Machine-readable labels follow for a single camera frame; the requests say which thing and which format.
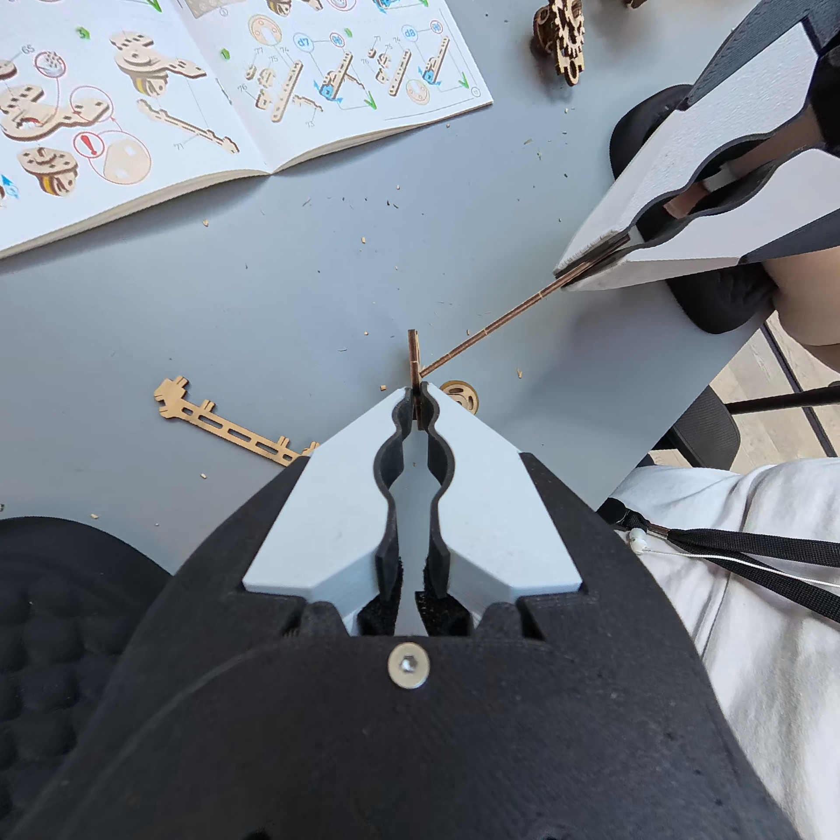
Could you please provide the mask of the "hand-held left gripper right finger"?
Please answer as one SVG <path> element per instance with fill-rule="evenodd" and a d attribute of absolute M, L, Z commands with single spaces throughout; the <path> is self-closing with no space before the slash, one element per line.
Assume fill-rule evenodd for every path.
<path fill-rule="evenodd" d="M 582 579 L 519 450 L 434 385 L 421 387 L 430 507 L 424 587 L 429 636 L 466 636 L 485 610 L 577 592 Z"/>

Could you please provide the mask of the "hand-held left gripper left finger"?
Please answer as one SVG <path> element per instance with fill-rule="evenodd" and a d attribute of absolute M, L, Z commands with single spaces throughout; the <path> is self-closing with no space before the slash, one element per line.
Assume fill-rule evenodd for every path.
<path fill-rule="evenodd" d="M 390 595 L 399 570 L 390 486 L 412 420 L 406 387 L 314 450 L 245 573 L 247 591 L 329 602 L 361 634 L 359 613 Z"/>

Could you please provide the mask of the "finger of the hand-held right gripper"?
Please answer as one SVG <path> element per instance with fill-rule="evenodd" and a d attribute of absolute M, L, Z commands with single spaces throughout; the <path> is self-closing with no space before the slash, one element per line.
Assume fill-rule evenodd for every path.
<path fill-rule="evenodd" d="M 759 140 L 805 106 L 818 37 L 805 18 L 745 18 L 685 98 L 627 164 L 556 266 L 628 232 L 652 205 L 682 193 L 720 152 Z"/>
<path fill-rule="evenodd" d="M 637 214 L 677 186 L 654 173 L 655 152 L 645 150 L 616 179 L 563 254 L 563 270 L 600 240 L 621 237 Z M 747 192 L 673 223 L 657 238 L 617 250 L 584 273 L 580 289 L 644 284 L 707 270 L 807 254 L 838 246 L 839 160 L 820 149 L 772 164 Z"/>

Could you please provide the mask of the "small wooden plate with holes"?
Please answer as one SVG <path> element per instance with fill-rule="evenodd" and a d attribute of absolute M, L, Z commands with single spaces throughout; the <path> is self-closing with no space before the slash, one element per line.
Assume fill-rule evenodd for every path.
<path fill-rule="evenodd" d="M 413 420 L 416 422 L 418 428 L 423 428 L 421 351 L 416 329 L 409 329 L 407 331 L 407 341 L 413 400 Z"/>

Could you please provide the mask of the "thin wooden strip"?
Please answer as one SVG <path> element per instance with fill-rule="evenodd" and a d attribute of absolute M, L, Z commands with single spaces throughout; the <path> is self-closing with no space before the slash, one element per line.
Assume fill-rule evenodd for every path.
<path fill-rule="evenodd" d="M 588 270 L 600 266 L 608 257 L 614 254 L 618 249 L 623 248 L 629 242 L 631 236 L 629 233 L 619 233 L 611 237 L 605 238 L 598 244 L 586 250 L 581 257 L 573 260 L 566 268 L 556 269 L 554 271 L 554 281 L 548 286 L 544 287 L 536 294 L 517 305 L 514 309 L 509 310 L 499 317 L 496 321 L 489 324 L 483 330 L 478 331 L 477 334 L 468 337 L 465 342 L 462 342 L 454 349 L 437 359 L 435 362 L 421 368 L 422 379 L 436 371 L 439 367 L 451 361 L 457 355 L 467 351 L 479 341 L 483 340 L 488 335 L 497 331 L 509 321 L 523 314 L 533 306 L 537 305 L 541 300 L 547 298 L 561 288 L 567 287 L 573 282 L 577 281 Z"/>

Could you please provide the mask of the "person's right forearm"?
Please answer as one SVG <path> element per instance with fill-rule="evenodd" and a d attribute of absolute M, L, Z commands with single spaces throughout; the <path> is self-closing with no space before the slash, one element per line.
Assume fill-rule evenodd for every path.
<path fill-rule="evenodd" d="M 763 262 L 781 327 L 805 347 L 839 344 L 839 247 Z"/>

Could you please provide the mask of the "slotted wooden bar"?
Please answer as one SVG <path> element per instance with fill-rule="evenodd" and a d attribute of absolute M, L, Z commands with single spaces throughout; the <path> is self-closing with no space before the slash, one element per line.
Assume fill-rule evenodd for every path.
<path fill-rule="evenodd" d="M 166 378 L 154 391 L 154 399 L 161 405 L 160 414 L 167 419 L 181 419 L 214 434 L 248 451 L 268 458 L 282 467 L 287 467 L 301 456 L 310 456 L 319 446 L 316 442 L 298 453 L 289 447 L 289 438 L 281 436 L 277 441 L 249 431 L 214 414 L 215 403 L 204 401 L 195 405 L 186 400 L 188 380 L 178 376 L 174 380 Z"/>

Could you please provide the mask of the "small wooden gear assembly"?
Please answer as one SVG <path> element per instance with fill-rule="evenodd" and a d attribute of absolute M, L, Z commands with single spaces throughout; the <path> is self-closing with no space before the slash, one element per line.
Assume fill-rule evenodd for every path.
<path fill-rule="evenodd" d="M 571 86 L 577 84 L 585 67 L 582 1 L 551 1 L 541 6 L 532 30 L 539 51 L 553 57 L 558 75 Z"/>

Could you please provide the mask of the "black office chair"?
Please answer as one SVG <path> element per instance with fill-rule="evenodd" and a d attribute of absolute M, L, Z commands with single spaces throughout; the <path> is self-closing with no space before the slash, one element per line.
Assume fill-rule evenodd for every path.
<path fill-rule="evenodd" d="M 657 442 L 654 450 L 674 449 L 692 467 L 728 470 L 741 444 L 739 428 L 733 420 L 735 415 L 837 404 L 838 382 L 804 392 L 729 404 L 707 387 Z"/>

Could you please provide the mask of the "person's white shirt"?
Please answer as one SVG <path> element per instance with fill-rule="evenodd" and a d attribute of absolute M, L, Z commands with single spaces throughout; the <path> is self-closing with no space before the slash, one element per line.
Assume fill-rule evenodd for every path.
<path fill-rule="evenodd" d="M 613 492 L 653 523 L 838 542 L 838 459 L 747 475 L 670 465 L 635 469 Z M 742 750 L 803 838 L 839 835 L 838 624 L 647 538 L 642 561 L 707 669 Z"/>

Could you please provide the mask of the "black textured cushion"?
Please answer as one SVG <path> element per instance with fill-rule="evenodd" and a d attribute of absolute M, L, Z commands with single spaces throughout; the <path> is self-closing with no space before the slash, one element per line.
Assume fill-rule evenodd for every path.
<path fill-rule="evenodd" d="M 77 744 L 171 574 L 58 518 L 1 523 L 1 838 Z"/>

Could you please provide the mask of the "assembly instruction booklet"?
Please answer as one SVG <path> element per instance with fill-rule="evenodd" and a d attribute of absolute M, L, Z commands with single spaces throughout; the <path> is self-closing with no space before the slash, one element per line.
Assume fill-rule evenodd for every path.
<path fill-rule="evenodd" d="M 446 2 L 1 2 L 2 257 L 491 104 Z"/>

